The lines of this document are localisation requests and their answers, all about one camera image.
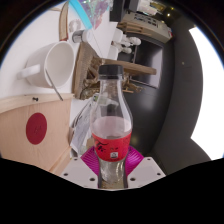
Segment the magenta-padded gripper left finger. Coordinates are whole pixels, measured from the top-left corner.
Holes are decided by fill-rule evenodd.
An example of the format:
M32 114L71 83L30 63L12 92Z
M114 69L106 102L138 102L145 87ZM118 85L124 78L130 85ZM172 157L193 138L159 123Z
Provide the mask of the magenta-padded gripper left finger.
M97 189L99 162L94 148L88 149L80 158L74 157L62 171L61 177L84 188Z

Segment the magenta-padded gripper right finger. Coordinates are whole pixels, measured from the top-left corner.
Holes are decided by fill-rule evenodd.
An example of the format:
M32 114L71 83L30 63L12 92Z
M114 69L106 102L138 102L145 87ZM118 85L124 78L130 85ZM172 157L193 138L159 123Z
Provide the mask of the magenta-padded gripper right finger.
M129 188L140 188L165 177L152 157L142 156L133 147L129 147L126 157L125 174Z

